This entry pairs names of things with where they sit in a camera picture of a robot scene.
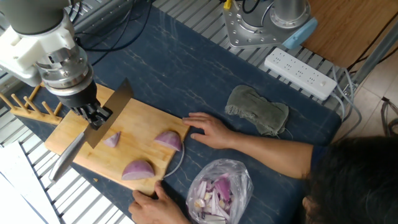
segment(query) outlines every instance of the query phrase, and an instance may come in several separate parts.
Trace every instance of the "wooden peg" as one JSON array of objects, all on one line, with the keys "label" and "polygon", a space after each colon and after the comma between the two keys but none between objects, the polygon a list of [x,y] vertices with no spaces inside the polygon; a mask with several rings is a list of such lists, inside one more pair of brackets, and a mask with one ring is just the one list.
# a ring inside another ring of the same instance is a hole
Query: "wooden peg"
[{"label": "wooden peg", "polygon": [[7,97],[4,96],[2,93],[0,93],[0,98],[1,98],[5,103],[7,103],[7,105],[8,105],[12,110],[15,109],[15,106],[7,99]]},{"label": "wooden peg", "polygon": [[36,107],[36,105],[34,105],[33,102],[31,102],[28,99],[28,97],[24,96],[24,100],[29,104],[29,106],[31,106],[33,108],[34,111],[37,112],[38,115],[44,116],[44,114],[42,112],[40,112],[40,110]]},{"label": "wooden peg", "polygon": [[62,107],[62,103],[60,102],[60,103],[57,105],[57,107],[56,107],[56,109],[55,109],[55,111],[54,111],[54,114],[55,114],[55,115],[58,115],[58,113],[59,113],[60,110],[61,110],[61,107]]},{"label": "wooden peg", "polygon": [[35,97],[35,95],[38,92],[39,88],[40,88],[40,85],[36,86],[35,89],[33,90],[33,92],[30,94],[30,96],[29,96],[29,100],[30,101],[33,100],[33,98]]},{"label": "wooden peg", "polygon": [[17,102],[17,104],[27,113],[30,114],[30,111],[25,107],[25,105],[18,99],[15,94],[12,94],[11,97]]},{"label": "wooden peg", "polygon": [[57,117],[56,117],[55,114],[52,112],[52,110],[51,110],[51,108],[48,106],[48,104],[47,104],[45,101],[43,101],[42,104],[43,104],[44,108],[47,110],[47,112],[49,112],[49,115],[50,115],[52,118],[56,119]]}]

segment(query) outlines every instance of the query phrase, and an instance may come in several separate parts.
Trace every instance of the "towel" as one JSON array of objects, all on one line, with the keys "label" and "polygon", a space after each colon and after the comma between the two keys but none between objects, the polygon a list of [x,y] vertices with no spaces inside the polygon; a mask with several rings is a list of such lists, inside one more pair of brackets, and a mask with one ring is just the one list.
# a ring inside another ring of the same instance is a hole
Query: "towel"
[{"label": "towel", "polygon": [[289,107],[270,103],[253,88],[239,85],[229,96],[225,113],[239,115],[252,122],[262,135],[276,136],[285,131]]}]

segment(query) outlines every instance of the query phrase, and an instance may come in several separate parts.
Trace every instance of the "kitchen knife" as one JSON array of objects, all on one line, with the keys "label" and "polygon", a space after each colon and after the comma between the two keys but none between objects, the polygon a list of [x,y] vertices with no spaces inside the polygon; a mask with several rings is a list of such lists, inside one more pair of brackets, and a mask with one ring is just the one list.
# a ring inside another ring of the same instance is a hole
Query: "kitchen knife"
[{"label": "kitchen knife", "polygon": [[88,125],[87,128],[80,133],[75,140],[73,140],[56,161],[49,176],[50,180],[56,182],[61,178],[62,174],[70,164],[72,164],[74,158],[85,142],[87,142],[93,149],[96,147],[132,97],[133,91],[126,78],[103,106],[110,109],[112,111],[112,115],[101,127],[99,127],[98,130],[93,129]]}]

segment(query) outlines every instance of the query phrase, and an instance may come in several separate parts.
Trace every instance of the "power strip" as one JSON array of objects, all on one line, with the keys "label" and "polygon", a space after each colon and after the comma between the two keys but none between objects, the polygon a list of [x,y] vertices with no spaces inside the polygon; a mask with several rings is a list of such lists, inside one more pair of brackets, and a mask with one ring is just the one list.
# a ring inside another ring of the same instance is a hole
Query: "power strip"
[{"label": "power strip", "polygon": [[331,78],[279,48],[266,57],[264,65],[321,100],[326,100],[337,86]]}]

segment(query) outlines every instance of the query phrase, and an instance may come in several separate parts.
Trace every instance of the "yellow connector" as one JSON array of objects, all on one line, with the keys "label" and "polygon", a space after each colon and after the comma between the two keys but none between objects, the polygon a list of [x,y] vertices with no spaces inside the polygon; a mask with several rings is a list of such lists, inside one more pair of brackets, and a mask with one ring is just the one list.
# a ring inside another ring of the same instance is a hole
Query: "yellow connector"
[{"label": "yellow connector", "polygon": [[232,0],[226,0],[224,3],[224,9],[230,9],[231,8],[231,1]]}]

